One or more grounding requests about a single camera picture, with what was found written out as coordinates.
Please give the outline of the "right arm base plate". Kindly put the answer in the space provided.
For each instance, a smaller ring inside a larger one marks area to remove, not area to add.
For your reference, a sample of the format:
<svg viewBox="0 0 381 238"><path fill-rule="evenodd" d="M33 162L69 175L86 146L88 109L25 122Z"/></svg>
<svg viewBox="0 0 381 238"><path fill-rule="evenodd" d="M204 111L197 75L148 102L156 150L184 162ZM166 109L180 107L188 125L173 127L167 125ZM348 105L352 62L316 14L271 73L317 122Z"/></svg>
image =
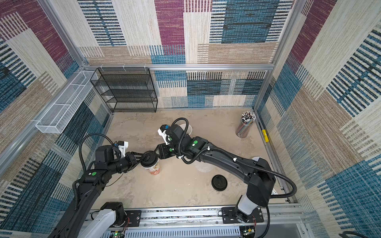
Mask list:
<svg viewBox="0 0 381 238"><path fill-rule="evenodd" d="M264 222L263 213L259 207L255 208L251 215L247 215L235 207L223 207L217 214L222 217L224 224Z"/></svg>

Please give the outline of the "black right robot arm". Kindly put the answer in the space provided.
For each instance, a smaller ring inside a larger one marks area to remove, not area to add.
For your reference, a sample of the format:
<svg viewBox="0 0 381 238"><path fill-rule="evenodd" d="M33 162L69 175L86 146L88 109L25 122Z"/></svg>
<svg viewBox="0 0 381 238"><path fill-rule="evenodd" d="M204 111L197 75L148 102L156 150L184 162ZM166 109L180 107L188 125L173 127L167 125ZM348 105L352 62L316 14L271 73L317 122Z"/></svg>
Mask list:
<svg viewBox="0 0 381 238"><path fill-rule="evenodd" d="M217 147L202 137L190 137L188 127L189 121L186 118L178 118L171 125L162 125L158 134L164 143L157 146L155 153L162 160L175 156L187 165L196 161L212 164L240 178L247 184L247 191L239 198L231 213L238 222L253 221L252 213L256 208L263 207L269 211L270 199L289 198L296 194L296 184L285 175L273 171L267 160L261 157L246 159ZM273 194L277 178L289 183L291 191Z"/></svg>

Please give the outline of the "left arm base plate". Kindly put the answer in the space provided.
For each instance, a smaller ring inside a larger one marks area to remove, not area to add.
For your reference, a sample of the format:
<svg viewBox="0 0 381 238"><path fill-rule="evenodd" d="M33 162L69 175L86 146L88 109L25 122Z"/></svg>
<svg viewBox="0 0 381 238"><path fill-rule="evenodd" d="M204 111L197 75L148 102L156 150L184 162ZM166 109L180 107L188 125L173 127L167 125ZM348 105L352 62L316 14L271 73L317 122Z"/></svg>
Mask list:
<svg viewBox="0 0 381 238"><path fill-rule="evenodd" d="M141 210L125 210L126 223L124 228L134 228L140 226Z"/></svg>

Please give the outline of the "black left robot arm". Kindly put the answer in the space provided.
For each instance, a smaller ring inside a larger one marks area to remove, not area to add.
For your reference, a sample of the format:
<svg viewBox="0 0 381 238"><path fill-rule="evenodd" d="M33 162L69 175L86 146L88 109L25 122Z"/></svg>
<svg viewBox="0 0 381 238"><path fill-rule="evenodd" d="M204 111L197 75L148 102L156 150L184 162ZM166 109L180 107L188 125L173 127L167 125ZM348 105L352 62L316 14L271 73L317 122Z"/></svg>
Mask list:
<svg viewBox="0 0 381 238"><path fill-rule="evenodd" d="M82 154L82 145L89 137L95 135L107 139L110 145L98 147L95 151L95 160L86 167ZM143 156L142 153L127 152L123 157L121 151L111 139L100 133L85 136L79 144L78 153L83 175L73 182L74 199L49 235L50 238L78 237L88 212L112 178L112 175L126 173L134 169L141 162Z"/></svg>

